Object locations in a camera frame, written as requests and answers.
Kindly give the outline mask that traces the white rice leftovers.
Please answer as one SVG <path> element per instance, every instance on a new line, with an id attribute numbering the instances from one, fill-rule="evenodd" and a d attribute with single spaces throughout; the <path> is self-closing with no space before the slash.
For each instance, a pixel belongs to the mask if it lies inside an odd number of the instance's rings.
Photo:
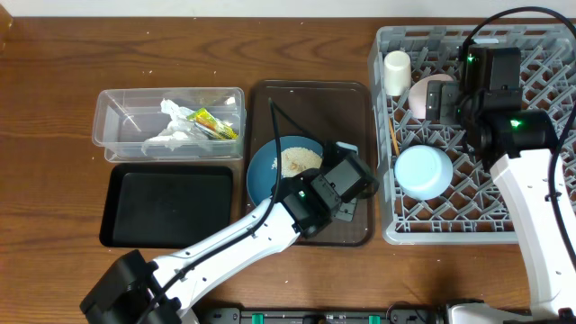
<path id="1" fill-rule="evenodd" d="M 311 169 L 320 168 L 322 157 L 308 148 L 287 148 L 281 152 L 282 177 L 294 177 Z"/>

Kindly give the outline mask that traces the white cup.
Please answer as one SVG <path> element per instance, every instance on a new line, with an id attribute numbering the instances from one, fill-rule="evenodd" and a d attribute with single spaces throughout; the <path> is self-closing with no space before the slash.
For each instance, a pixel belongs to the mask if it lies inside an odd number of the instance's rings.
<path id="1" fill-rule="evenodd" d="M 383 60 L 383 85 L 389 96 L 401 96 L 411 87 L 410 56 L 401 50 L 388 53 Z"/>

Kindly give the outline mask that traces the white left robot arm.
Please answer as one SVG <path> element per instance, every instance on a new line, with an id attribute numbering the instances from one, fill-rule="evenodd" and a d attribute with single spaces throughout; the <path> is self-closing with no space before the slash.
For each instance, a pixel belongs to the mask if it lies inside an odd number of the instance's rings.
<path id="1" fill-rule="evenodd" d="M 344 204 L 373 196 L 379 182 L 346 145 L 321 167 L 279 175 L 250 214 L 190 247 L 146 261 L 118 258 L 79 308 L 90 323 L 182 323 L 209 291 L 256 261 L 324 230 Z"/>

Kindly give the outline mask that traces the white napkin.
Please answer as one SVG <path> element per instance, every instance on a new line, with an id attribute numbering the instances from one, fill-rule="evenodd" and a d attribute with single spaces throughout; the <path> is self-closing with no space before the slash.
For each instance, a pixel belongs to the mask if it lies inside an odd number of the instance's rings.
<path id="1" fill-rule="evenodd" d="M 163 99 L 161 112 L 170 116 L 171 121 L 156 137 L 146 139 L 141 147 L 144 155 L 153 145 L 164 145 L 166 148 L 175 150 L 184 144 L 196 141 L 208 140 L 209 137 L 193 121 L 187 119 L 194 113 L 193 110 L 180 106 L 172 100 Z"/>

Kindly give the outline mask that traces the large blue plate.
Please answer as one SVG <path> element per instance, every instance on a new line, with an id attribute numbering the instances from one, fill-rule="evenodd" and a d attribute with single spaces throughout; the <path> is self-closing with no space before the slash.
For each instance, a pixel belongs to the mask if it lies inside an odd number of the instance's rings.
<path id="1" fill-rule="evenodd" d="M 305 148 L 322 156 L 323 147 L 316 141 L 303 136 L 282 136 L 281 149 Z M 272 194 L 275 185 L 276 169 L 273 162 L 277 158 L 275 141 L 261 147 L 251 158 L 247 169 L 247 194 L 254 206 L 258 206 Z"/>

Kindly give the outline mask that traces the yellow green snack wrapper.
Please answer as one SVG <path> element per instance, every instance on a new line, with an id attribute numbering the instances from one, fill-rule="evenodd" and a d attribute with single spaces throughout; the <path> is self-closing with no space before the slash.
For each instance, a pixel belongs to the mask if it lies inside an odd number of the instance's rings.
<path id="1" fill-rule="evenodd" d="M 235 140 L 238 137 L 230 124 L 216 118 L 206 108 L 193 111 L 186 119 L 215 140 Z"/>

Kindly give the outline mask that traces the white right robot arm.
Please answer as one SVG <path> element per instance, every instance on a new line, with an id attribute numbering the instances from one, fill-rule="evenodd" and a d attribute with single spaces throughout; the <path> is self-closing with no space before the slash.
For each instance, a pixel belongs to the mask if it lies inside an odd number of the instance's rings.
<path id="1" fill-rule="evenodd" d="M 522 106 L 520 49 L 463 45 L 460 60 L 459 82 L 429 83 L 427 118 L 460 125 L 499 189 L 526 267 L 530 322 L 573 323 L 575 219 L 554 124 Z"/>

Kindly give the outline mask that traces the wooden chopstick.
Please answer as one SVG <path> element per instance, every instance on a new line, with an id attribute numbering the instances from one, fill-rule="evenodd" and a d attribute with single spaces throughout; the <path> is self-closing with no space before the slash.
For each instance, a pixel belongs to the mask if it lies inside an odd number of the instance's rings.
<path id="1" fill-rule="evenodd" d="M 394 128 L 393 128 L 392 118 L 389 118 L 389 130 L 390 130 L 390 134 L 391 134 L 392 147 L 394 149 L 394 153 L 395 153 L 396 157 L 398 157 L 400 155 L 400 148 L 398 145 L 396 132 L 394 131 Z"/>

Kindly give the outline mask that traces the light blue bowl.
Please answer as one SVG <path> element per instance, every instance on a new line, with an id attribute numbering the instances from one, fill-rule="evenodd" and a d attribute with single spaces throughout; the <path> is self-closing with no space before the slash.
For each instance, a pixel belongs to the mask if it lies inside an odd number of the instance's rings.
<path id="1" fill-rule="evenodd" d="M 452 161 L 443 150 L 425 145 L 407 148 L 394 165 L 400 189 L 418 201 L 440 196 L 450 185 L 453 172 Z"/>

